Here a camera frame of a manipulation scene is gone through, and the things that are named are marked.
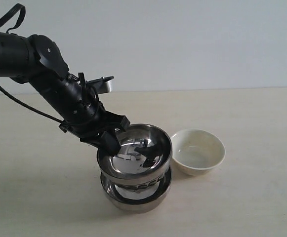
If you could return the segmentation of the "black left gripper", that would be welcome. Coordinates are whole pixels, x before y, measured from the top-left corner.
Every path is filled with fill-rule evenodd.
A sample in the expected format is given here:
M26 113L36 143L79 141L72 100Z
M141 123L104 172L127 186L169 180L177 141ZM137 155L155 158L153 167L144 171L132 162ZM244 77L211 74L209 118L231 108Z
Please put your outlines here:
M109 155L116 155L121 145L116 131L126 131L130 121L125 115L117 115L99 106L95 118L81 124L72 124L63 121L59 128L80 139L81 142L95 146Z

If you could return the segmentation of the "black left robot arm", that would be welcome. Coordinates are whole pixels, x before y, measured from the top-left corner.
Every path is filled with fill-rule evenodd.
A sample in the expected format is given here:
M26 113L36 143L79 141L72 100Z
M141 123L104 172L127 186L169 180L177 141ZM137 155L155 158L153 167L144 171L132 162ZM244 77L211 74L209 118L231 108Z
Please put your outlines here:
M86 81L69 72L55 42L43 35L22 37L0 32L0 77L29 83L61 116L59 127L110 155L121 145L116 130L129 120L105 110L99 95L110 91L112 77Z

